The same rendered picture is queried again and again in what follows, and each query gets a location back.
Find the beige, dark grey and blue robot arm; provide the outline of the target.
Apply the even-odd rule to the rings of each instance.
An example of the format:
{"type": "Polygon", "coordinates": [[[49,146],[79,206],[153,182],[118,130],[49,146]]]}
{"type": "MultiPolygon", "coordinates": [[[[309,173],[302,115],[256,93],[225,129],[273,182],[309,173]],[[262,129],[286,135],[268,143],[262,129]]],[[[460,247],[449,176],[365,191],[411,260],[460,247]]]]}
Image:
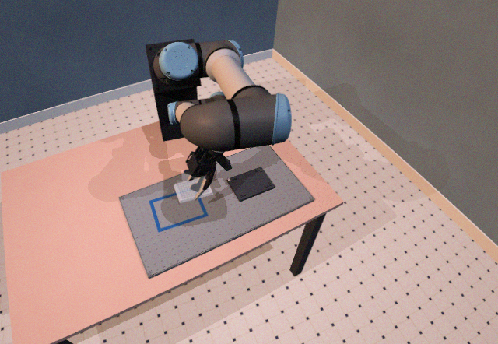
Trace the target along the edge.
{"type": "Polygon", "coordinates": [[[174,42],[156,57],[153,68],[161,82],[180,86],[189,79],[209,77],[218,80],[222,90],[209,98],[168,104],[170,123],[180,124],[190,143],[224,153],[273,146],[289,138],[292,115],[287,96],[254,84],[243,70],[244,56],[236,41],[174,42]]]}

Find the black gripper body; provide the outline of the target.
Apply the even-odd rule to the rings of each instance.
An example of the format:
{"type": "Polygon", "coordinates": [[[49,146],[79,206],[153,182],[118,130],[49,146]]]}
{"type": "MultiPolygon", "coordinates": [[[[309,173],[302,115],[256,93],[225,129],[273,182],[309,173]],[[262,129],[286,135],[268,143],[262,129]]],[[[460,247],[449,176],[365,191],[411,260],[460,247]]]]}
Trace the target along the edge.
{"type": "Polygon", "coordinates": [[[189,155],[189,157],[191,156],[191,158],[189,159],[188,157],[185,163],[187,163],[191,176],[193,177],[207,176],[210,175],[212,171],[213,173],[215,173],[216,171],[217,163],[213,159],[213,157],[222,156],[223,154],[224,153],[216,153],[212,150],[203,149],[198,146],[194,152],[191,151],[189,155]]]}

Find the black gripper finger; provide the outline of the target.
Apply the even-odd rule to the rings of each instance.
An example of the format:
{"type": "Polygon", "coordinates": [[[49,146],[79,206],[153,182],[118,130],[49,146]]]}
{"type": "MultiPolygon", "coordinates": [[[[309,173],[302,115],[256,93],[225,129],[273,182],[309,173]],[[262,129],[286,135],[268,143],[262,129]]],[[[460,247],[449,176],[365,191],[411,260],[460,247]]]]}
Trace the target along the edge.
{"type": "Polygon", "coordinates": [[[210,175],[205,176],[205,177],[201,176],[196,183],[191,184],[190,189],[197,192],[197,194],[195,196],[195,200],[197,200],[199,198],[199,196],[205,190],[207,190],[209,185],[212,183],[213,176],[214,176],[214,173],[212,171],[210,175]]]}
{"type": "MultiPolygon", "coordinates": [[[[188,169],[187,169],[187,170],[184,170],[184,173],[186,173],[186,174],[189,174],[189,175],[190,175],[190,173],[189,173],[189,170],[188,170],[188,169]]],[[[189,178],[188,178],[188,181],[194,180],[194,178],[195,178],[195,177],[192,177],[192,176],[190,175],[190,176],[189,176],[189,178]]]]}

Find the blue tape outline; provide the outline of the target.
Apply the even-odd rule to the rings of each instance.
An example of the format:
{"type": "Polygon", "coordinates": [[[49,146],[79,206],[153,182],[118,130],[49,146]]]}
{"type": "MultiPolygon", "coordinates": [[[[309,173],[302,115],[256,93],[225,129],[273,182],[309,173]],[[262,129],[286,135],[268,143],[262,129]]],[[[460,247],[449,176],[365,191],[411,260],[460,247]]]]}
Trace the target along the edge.
{"type": "Polygon", "coordinates": [[[176,224],[171,225],[171,226],[166,226],[166,227],[164,227],[164,228],[160,228],[160,223],[159,223],[159,220],[158,220],[158,218],[157,218],[157,215],[156,215],[156,210],[155,210],[155,208],[154,208],[154,204],[153,204],[153,203],[154,203],[154,202],[157,202],[157,201],[159,201],[159,200],[165,199],[165,198],[169,198],[169,197],[175,196],[175,195],[177,195],[177,194],[176,194],[176,193],[173,193],[173,194],[171,194],[171,195],[166,195],[166,196],[163,196],[163,197],[161,197],[161,198],[156,198],[156,199],[153,199],[153,200],[150,200],[150,201],[149,201],[150,206],[151,206],[151,209],[152,209],[152,212],[153,212],[154,220],[155,220],[155,222],[156,222],[156,227],[157,227],[158,232],[161,232],[161,231],[164,231],[164,230],[168,230],[168,229],[170,229],[170,228],[173,228],[173,227],[176,227],[176,226],[180,226],[180,225],[182,225],[182,224],[189,223],[189,222],[191,222],[191,221],[194,221],[194,220],[197,220],[197,219],[201,219],[201,218],[203,218],[203,217],[208,216],[208,213],[207,213],[207,212],[206,212],[206,210],[205,210],[205,207],[204,207],[204,205],[203,205],[202,200],[201,200],[201,199],[198,199],[198,201],[199,201],[199,203],[200,203],[200,206],[202,207],[202,211],[204,212],[204,215],[197,216],[197,217],[195,217],[195,218],[188,219],[188,220],[185,220],[185,221],[180,222],[180,223],[176,223],[176,224]]]}

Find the grey rectangular mat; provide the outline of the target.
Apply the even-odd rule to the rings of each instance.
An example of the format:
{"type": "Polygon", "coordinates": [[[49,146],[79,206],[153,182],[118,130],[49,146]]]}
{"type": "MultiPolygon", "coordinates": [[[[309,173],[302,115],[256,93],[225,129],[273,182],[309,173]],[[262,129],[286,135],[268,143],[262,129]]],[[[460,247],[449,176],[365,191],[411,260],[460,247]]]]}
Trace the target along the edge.
{"type": "MultiPolygon", "coordinates": [[[[217,162],[210,188],[201,198],[208,216],[158,232],[149,201],[176,193],[187,181],[182,173],[119,197],[149,279],[242,237],[315,200],[270,146],[245,149],[226,157],[231,170],[217,162]],[[240,202],[227,179],[261,167],[272,190],[240,202]]],[[[204,215],[198,200],[179,203],[177,195],[154,202],[160,228],[204,215]]]]}

